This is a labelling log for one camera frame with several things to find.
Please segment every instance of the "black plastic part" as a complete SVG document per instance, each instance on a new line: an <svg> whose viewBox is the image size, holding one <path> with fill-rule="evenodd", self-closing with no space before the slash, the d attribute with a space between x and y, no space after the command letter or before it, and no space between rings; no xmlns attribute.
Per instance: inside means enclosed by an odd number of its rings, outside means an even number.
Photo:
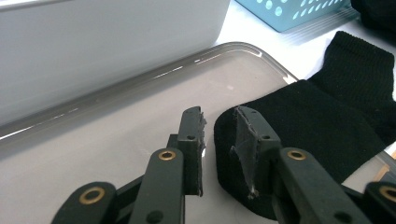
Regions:
<svg viewBox="0 0 396 224"><path fill-rule="evenodd" d="M239 157L251 196L270 194L272 152L282 148L280 139L262 115L251 108L238 106L234 151Z"/></svg>
<svg viewBox="0 0 396 224"><path fill-rule="evenodd" d="M272 206L279 223L300 223L300 215L297 211L297 208L294 206L294 203L290 199L282 199L273 194Z"/></svg>
<svg viewBox="0 0 396 224"><path fill-rule="evenodd" d="M361 197L361 209L373 223L396 223L396 185L372 182Z"/></svg>
<svg viewBox="0 0 396 224"><path fill-rule="evenodd" d="M117 189L117 206L120 210L117 216L117 224L128 223L129 217L134 211L134 201L136 201L142 180L143 176L141 175L125 186Z"/></svg>
<svg viewBox="0 0 396 224"><path fill-rule="evenodd" d="M201 107L195 106L183 112L177 135L177 148L184 155L184 193L202 196L202 152L205 148L204 127L206 121ZM168 146L172 146L171 135Z"/></svg>
<svg viewBox="0 0 396 224"><path fill-rule="evenodd" d="M116 189L106 182L93 182L73 192L62 205L53 224L114 223L118 210Z"/></svg>
<svg viewBox="0 0 396 224"><path fill-rule="evenodd" d="M276 169L300 214L299 223L371 223L307 151L282 148Z"/></svg>
<svg viewBox="0 0 396 224"><path fill-rule="evenodd" d="M175 153L175 157L162 160L166 152ZM151 155L128 223L184 223L183 161L183 154L175 148Z"/></svg>

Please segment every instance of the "white surface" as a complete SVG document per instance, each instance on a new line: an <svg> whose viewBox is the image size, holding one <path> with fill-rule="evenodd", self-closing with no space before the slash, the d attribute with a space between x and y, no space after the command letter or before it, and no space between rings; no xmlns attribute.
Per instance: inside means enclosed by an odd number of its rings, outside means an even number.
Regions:
<svg viewBox="0 0 396 224"><path fill-rule="evenodd" d="M229 0L85 0L0 11L0 125L210 47Z"/></svg>

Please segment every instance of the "sock cuff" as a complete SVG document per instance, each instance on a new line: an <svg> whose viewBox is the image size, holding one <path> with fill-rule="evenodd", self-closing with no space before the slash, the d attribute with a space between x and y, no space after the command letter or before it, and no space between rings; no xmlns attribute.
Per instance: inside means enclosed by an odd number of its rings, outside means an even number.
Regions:
<svg viewBox="0 0 396 224"><path fill-rule="evenodd" d="M362 39L337 32L327 47L322 69L309 80L336 98L391 100L394 56Z"/></svg>

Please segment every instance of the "sock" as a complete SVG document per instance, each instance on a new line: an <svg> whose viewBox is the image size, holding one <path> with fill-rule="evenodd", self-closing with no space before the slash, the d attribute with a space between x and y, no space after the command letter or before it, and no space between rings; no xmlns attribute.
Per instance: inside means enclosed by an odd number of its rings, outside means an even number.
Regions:
<svg viewBox="0 0 396 224"><path fill-rule="evenodd" d="M332 54L334 54L332 50L326 51L326 58L331 57ZM349 95L347 85L353 87L355 79L343 83L345 89L341 95L323 90L325 89L323 86L331 90L331 85L326 83L326 77L338 72L338 68L332 66L338 67L339 64L328 63L326 69L318 73L316 78L311 77L309 81L300 80L243 105L262 113L280 137L283 147L298 147L309 151L336 182L342 183L387 144L373 129L378 123L375 122L375 118L367 121L370 114L365 111L370 110L368 108L371 107L361 104L353 106L350 103L354 102L354 97L341 97ZM349 73L354 72L353 68L356 67L352 67ZM351 94L359 96L359 91L365 91L364 86L357 88L356 92ZM233 111L234 108L225 111L215 124L219 183L252 212L275 219L270 196L260 195L253 199L248 197L248 186L238 157L230 150L236 138L236 120Z"/></svg>
<svg viewBox="0 0 396 224"><path fill-rule="evenodd" d="M323 67L309 81L361 111L378 136L390 145L396 140L393 65L391 53L338 32L326 49Z"/></svg>
<svg viewBox="0 0 396 224"><path fill-rule="evenodd" d="M396 2L394 0L351 0L352 7L361 14L364 26L388 30L396 34Z"/></svg>

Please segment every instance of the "black sock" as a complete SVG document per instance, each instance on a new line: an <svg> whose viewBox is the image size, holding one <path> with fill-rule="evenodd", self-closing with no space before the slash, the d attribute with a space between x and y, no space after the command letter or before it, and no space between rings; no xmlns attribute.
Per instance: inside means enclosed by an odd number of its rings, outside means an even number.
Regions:
<svg viewBox="0 0 396 224"><path fill-rule="evenodd" d="M379 137L390 145L396 141L393 65L391 53L338 32L326 49L323 67L309 81L360 110Z"/></svg>
<svg viewBox="0 0 396 224"><path fill-rule="evenodd" d="M373 129L374 123L367 121L370 115L358 106L349 105L343 97L337 99L330 91L322 90L319 82L314 80L320 80L319 76L331 75L332 68L329 69L310 81L298 81L244 105L262 113L280 137L283 147L309 151L332 178L341 183L387 144ZM233 113L234 108L225 111L215 124L219 182L248 209L274 219L269 196L248 197L241 165L230 150L235 144L236 134Z"/></svg>

